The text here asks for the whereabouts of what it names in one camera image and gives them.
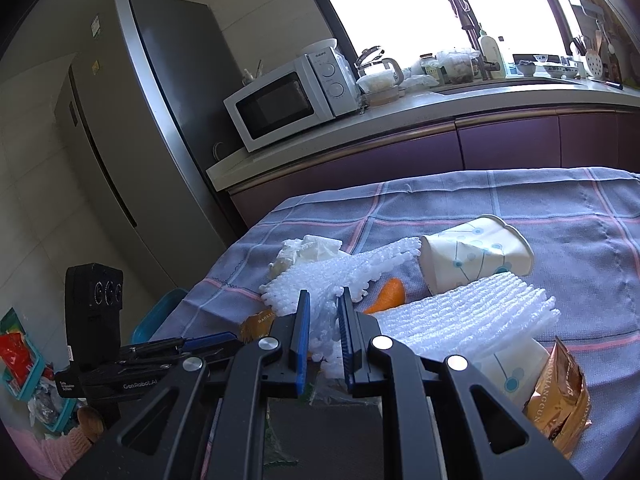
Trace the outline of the pink sleeve forearm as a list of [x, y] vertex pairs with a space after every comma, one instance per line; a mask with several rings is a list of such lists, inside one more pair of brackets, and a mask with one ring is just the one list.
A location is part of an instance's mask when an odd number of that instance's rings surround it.
[[104, 433], [95, 410], [84, 406], [77, 411], [79, 425], [58, 438], [38, 439], [30, 431], [9, 428], [8, 433], [26, 462], [41, 479], [61, 479]]

